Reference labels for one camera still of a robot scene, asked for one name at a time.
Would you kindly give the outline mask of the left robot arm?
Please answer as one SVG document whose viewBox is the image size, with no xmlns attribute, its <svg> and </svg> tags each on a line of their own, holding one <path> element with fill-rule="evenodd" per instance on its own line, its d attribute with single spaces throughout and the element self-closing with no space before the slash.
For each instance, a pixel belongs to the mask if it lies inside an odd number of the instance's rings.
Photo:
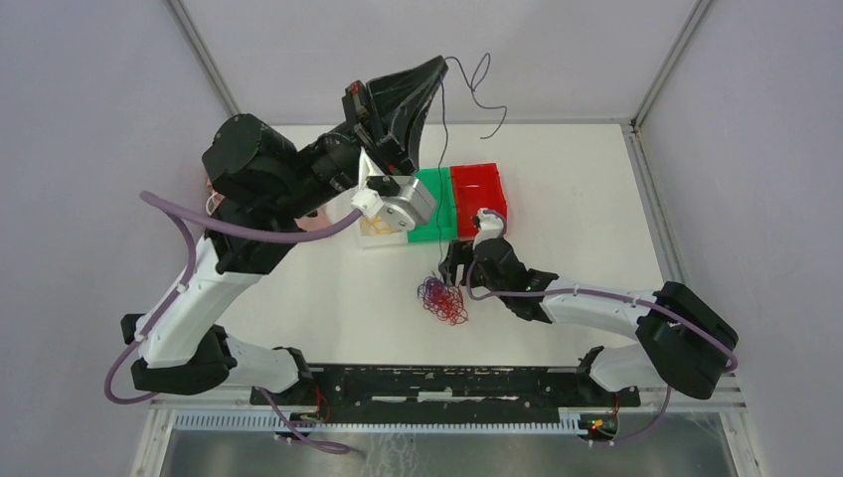
<svg viewBox="0 0 843 477">
<path fill-rule="evenodd" d="M 402 232 L 430 221 L 436 201 L 418 177 L 420 145 L 447 71 L 436 56 L 350 83 L 343 121 L 303 148 L 253 114 L 231 116 L 202 157 L 222 197 L 211 213 L 141 194 L 188 246 L 181 276 L 156 307 L 121 320 L 141 398 L 193 396 L 222 384 L 260 388 L 292 404 L 310 397 L 313 380 L 299 350 L 243 342 L 219 318 L 299 243 L 331 238 L 362 219 Z M 203 229 L 199 238 L 191 238 L 193 224 Z"/>
</svg>

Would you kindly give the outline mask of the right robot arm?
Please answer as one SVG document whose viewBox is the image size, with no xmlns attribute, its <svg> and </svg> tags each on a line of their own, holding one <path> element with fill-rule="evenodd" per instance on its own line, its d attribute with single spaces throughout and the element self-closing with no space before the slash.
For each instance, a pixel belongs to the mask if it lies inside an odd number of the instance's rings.
<svg viewBox="0 0 843 477">
<path fill-rule="evenodd" d="M 629 339 L 628 346 L 597 346 L 582 358 L 574 390 L 587 405 L 632 387 L 667 387 L 705 400 L 721 376 L 738 366 L 737 332 L 680 282 L 644 291 L 582 285 L 527 267 L 504 238 L 453 241 L 438 270 L 446 284 L 463 287 L 471 299 L 497 298 L 524 321 L 577 325 Z M 477 287 L 484 294 L 475 294 Z"/>
</svg>

